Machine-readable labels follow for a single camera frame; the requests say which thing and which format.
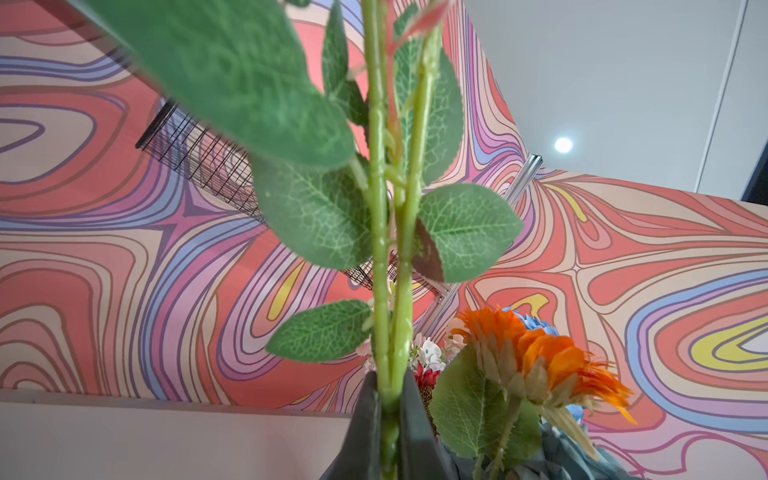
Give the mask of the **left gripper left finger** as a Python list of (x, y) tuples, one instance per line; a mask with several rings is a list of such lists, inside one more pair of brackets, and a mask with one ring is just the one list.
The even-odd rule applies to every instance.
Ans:
[(366, 374), (342, 447), (320, 480), (380, 478), (381, 401), (377, 373)]

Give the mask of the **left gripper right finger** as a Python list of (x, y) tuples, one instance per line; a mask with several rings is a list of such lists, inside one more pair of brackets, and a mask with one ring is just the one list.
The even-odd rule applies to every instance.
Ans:
[(398, 478), (400, 480), (455, 479), (450, 457), (439, 444), (427, 417), (415, 377), (404, 375), (399, 410)]

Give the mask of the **red protea flower stem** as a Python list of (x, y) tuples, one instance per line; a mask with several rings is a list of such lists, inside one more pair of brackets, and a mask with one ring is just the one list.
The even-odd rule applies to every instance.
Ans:
[(485, 308), (459, 314), (449, 334), (465, 346), (441, 372), (431, 392), (421, 391), (434, 433), (459, 479), (499, 479), (542, 447), (546, 422), (590, 457), (598, 448), (568, 405), (584, 413), (600, 403), (626, 420), (631, 390), (564, 335), (527, 330), (511, 312)]

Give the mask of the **pale pink blue rose bouquet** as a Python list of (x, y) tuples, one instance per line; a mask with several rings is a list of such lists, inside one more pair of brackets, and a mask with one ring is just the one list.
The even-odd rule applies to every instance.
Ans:
[[(472, 183), (440, 185), (463, 137), (463, 98), (443, 47), (449, 1), (401, 15), (361, 5), (352, 68), (340, 4), (311, 80), (285, 1), (79, 1), (142, 72), (247, 153), (268, 227), (294, 254), (337, 271), (372, 267), (370, 301), (293, 315), (267, 350), (324, 363), (371, 339), (381, 401), (380, 479), (398, 478), (399, 410), (413, 338), (413, 276), (460, 284), (519, 234), (509, 203)], [(368, 86), (357, 84), (359, 73)]]

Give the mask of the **pink purple mixed bouquet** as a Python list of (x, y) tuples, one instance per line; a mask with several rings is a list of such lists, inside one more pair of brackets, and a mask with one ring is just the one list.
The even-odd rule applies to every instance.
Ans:
[[(408, 367), (413, 372), (442, 372), (464, 346), (464, 338), (461, 335), (451, 334), (445, 339), (435, 342), (429, 337), (417, 334), (411, 342)], [(376, 369), (371, 339), (367, 339), (359, 345), (355, 354), (364, 359), (363, 369), (365, 372)]]

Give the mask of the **dusty blue hydrangea stem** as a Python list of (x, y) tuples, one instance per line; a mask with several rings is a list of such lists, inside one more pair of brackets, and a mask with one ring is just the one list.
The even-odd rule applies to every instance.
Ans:
[(505, 467), (499, 479), (636, 479), (605, 449), (590, 457), (570, 437), (544, 422), (542, 447), (522, 465)]

